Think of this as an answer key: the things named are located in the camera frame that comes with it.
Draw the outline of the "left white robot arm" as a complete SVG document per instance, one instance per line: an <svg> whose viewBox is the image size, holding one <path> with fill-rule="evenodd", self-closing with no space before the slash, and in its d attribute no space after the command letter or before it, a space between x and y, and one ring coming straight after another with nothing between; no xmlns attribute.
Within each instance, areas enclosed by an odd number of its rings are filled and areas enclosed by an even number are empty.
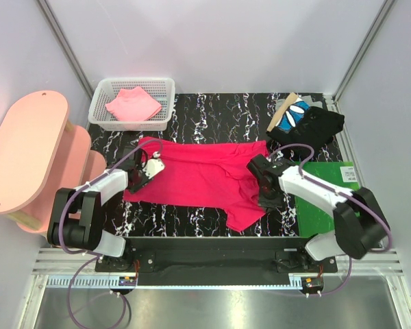
<svg viewBox="0 0 411 329"><path fill-rule="evenodd" d="M124 238L103 229L104 206L118 193L135 193L148 184L155 176L154 164L158 164L157 158L138 149L93 180L76 188L59 189L47 230L48 242L69 254L89 252L110 256L110 263L116 269L129 270L134 255L127 250Z"/></svg>

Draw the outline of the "black folded t-shirt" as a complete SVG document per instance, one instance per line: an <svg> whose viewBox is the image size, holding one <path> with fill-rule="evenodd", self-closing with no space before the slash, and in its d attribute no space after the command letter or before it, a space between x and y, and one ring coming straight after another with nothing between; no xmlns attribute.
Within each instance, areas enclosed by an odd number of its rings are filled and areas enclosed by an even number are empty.
<svg viewBox="0 0 411 329"><path fill-rule="evenodd" d="M305 144L318 153L325 144L333 140L336 134L342 132L344 123L344 115L310 106L304 118L289 133L275 126L266 134L280 145Z"/></svg>

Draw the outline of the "grey folded t-shirt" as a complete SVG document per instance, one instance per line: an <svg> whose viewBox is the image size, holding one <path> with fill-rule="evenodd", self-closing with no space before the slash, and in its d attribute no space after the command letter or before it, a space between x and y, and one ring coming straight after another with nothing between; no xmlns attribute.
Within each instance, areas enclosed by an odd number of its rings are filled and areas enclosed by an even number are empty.
<svg viewBox="0 0 411 329"><path fill-rule="evenodd" d="M302 95L302 96L299 96L299 98L305 101L309 106L316 106L319 108L324 108L323 98L313 99L311 95L306 95L306 96ZM285 102L285 99L277 100L275 104L275 109L278 110L284 102Z"/></svg>

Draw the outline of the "light pink folded t-shirt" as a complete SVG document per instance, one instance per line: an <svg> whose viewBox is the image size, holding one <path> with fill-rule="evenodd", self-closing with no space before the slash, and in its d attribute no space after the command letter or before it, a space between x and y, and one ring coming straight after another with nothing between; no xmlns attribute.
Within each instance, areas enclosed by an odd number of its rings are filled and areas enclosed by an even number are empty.
<svg viewBox="0 0 411 329"><path fill-rule="evenodd" d="M146 121L158 114L162 105L143 88L120 89L116 98L105 105L118 121Z"/></svg>

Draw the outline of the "crimson red t-shirt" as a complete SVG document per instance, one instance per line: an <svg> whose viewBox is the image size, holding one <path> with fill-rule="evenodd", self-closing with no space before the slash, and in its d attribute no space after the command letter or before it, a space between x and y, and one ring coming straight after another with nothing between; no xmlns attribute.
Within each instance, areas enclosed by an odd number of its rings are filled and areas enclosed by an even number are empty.
<svg viewBox="0 0 411 329"><path fill-rule="evenodd" d="M179 144L144 137L140 144L148 154L160 150L165 168L139 191L125 191L125 201L219 208L227 227L237 232L265 215L257 180L247 168L255 156L267 156L265 141Z"/></svg>

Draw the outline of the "blue white graphic t-shirt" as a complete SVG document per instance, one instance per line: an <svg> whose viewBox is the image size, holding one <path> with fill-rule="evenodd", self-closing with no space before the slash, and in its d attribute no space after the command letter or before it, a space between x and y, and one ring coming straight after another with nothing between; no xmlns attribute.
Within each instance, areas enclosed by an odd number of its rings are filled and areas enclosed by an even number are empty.
<svg viewBox="0 0 411 329"><path fill-rule="evenodd" d="M310 106L305 101L298 99L288 107L276 127L285 133L289 133L304 118L309 108Z"/></svg>

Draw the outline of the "aluminium rail frame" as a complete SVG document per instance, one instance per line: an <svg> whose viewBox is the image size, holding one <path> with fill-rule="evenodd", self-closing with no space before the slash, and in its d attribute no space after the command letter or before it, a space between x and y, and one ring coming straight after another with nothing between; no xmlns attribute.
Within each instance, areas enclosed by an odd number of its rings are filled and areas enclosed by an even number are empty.
<svg viewBox="0 0 411 329"><path fill-rule="evenodd" d="M19 328L411 328L395 251L284 272L278 243L135 240L137 265L43 248Z"/></svg>

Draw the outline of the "white plastic mesh basket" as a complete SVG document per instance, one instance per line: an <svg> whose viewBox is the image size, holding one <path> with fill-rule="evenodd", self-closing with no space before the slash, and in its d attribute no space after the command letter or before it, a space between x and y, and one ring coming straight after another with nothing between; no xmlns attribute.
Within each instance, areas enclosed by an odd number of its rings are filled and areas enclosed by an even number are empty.
<svg viewBox="0 0 411 329"><path fill-rule="evenodd" d="M171 78L105 78L95 89L88 121L107 131L164 131L174 103Z"/></svg>

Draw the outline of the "pink three-tier wooden shelf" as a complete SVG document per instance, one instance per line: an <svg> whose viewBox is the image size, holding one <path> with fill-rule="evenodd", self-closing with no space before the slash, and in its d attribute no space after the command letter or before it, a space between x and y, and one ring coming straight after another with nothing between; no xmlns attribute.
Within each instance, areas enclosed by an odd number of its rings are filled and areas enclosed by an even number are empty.
<svg viewBox="0 0 411 329"><path fill-rule="evenodd" d="M16 101L0 125L0 215L46 235L54 198L102 174L105 158L87 130L69 121L66 97L52 90Z"/></svg>

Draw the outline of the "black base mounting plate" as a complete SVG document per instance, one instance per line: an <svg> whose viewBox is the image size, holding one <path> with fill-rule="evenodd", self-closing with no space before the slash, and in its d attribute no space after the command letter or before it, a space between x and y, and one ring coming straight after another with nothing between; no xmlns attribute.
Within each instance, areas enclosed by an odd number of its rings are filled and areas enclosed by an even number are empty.
<svg viewBox="0 0 411 329"><path fill-rule="evenodd" d="M129 237L127 255L96 264L101 273L138 271L140 288L196 289L292 286L291 274L336 273L333 257L303 255L299 237Z"/></svg>

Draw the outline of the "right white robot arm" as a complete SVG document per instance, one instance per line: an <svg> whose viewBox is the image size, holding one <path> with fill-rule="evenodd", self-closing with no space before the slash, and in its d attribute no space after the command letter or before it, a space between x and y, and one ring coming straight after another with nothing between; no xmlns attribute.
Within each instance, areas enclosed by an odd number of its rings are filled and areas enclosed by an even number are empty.
<svg viewBox="0 0 411 329"><path fill-rule="evenodd" d="M297 263L304 271L314 271L322 260L345 254L360 260L381 240L392 241L389 224L374 194L367 188L351 190L326 182L285 158L270 162L261 154L247 169L259 186L258 204L277 208L284 193L316 206L334 220L334 229L312 236Z"/></svg>

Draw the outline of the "tan folded t-shirt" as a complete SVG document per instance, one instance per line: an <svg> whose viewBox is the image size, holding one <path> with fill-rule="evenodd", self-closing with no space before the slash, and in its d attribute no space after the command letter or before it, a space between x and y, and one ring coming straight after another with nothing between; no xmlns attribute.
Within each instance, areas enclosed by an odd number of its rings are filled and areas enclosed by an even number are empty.
<svg viewBox="0 0 411 329"><path fill-rule="evenodd" d="M273 130L273 128L280 122L287 109L297 101L298 97L298 94L290 93L287 98L285 98L280 107L275 111L275 114L266 129L267 132L271 132Z"/></svg>

